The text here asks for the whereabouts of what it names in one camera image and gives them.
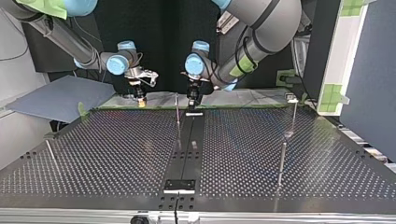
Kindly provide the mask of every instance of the black backdrop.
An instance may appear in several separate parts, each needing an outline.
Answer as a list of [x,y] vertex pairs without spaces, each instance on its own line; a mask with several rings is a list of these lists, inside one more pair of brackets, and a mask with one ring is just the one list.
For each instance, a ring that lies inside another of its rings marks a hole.
[[[188,80],[180,72],[194,40],[210,43],[212,58],[216,54],[219,9],[210,0],[101,0],[94,15],[105,51],[133,40],[144,53],[142,65],[160,74],[156,88],[147,91],[186,92]],[[118,93],[130,92],[124,77],[112,76],[112,82]]]

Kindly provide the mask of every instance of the gray panel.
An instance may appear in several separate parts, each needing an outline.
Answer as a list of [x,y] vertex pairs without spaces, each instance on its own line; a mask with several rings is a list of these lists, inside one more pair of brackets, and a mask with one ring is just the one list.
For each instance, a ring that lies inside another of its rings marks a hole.
[[40,147],[0,173],[0,206],[155,210],[176,113],[94,112],[50,144],[56,161]]
[[7,109],[71,123],[80,117],[78,103],[82,102],[88,111],[103,104],[114,93],[109,84],[67,76],[23,96],[7,105]]
[[361,33],[341,121],[396,161],[396,2],[370,4]]
[[[396,175],[324,118],[293,108],[205,113],[195,209],[206,212],[396,212]],[[294,131],[287,139],[285,132]],[[288,143],[278,188],[282,143]]]
[[[51,141],[57,161],[42,145],[1,171],[0,207],[396,213],[391,170],[311,109],[299,108],[294,126],[292,112],[205,110],[184,118],[179,133],[173,110],[96,111]],[[163,195],[180,167],[196,179],[195,195]]]

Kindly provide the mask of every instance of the white panel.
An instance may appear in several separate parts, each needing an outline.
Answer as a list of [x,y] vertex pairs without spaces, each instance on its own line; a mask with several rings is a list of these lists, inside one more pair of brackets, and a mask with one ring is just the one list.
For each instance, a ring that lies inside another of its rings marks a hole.
[[[22,30],[21,24],[11,19]],[[26,46],[24,36],[0,12],[0,60],[22,54]],[[50,132],[48,120],[3,111],[2,107],[45,84],[29,52],[19,59],[0,61],[0,169],[36,147]]]
[[47,119],[18,113],[2,114],[4,117],[0,117],[0,170],[38,146],[43,142],[44,135],[50,132],[50,121]]
[[[22,30],[20,23],[11,19]],[[22,54],[26,45],[25,38],[0,12],[0,60]],[[30,52],[19,59],[0,62],[0,102],[13,99],[17,95],[33,91],[45,84],[43,74],[35,71]]]

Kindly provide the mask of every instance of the vertical metal pole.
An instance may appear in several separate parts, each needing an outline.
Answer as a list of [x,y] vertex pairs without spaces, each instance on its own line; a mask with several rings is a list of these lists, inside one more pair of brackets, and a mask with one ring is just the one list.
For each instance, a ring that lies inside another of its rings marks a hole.
[[282,187],[282,175],[283,175],[283,170],[284,170],[284,166],[285,166],[285,158],[286,158],[286,148],[287,148],[288,144],[287,143],[283,143],[282,145],[282,151],[280,154],[280,166],[279,166],[279,177],[277,180],[277,184],[279,187]]
[[176,93],[176,113],[177,113],[177,126],[180,128],[180,112],[178,109],[178,93]]
[[294,106],[294,113],[293,113],[293,126],[294,126],[294,122],[296,121],[297,106],[298,106],[298,101],[296,102],[296,104],[295,104],[295,106]]
[[53,160],[56,160],[55,154],[53,154],[52,147],[50,146],[50,141],[46,140],[46,143],[47,143],[47,147],[49,149],[50,156],[52,157]]

